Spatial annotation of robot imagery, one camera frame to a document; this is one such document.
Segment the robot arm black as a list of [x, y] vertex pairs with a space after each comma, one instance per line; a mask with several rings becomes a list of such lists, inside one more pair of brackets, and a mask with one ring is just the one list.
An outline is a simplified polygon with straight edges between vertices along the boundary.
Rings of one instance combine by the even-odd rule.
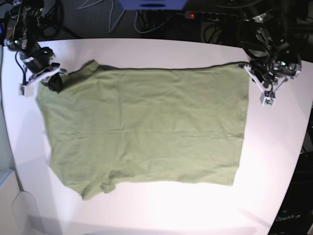
[[243, 69], [261, 91], [262, 105], [272, 106], [279, 88], [302, 71], [301, 42], [313, 33], [307, 15], [289, 0], [238, 0], [240, 46], [250, 61]]
[[1, 5], [9, 3], [11, 10], [0, 20], [3, 45], [15, 53], [15, 62], [22, 70], [20, 95], [30, 96], [33, 86], [41, 83], [52, 92], [63, 89], [61, 76], [67, 70], [59, 63], [52, 63], [53, 50], [41, 47], [38, 39], [43, 31], [43, 0], [2, 0]]

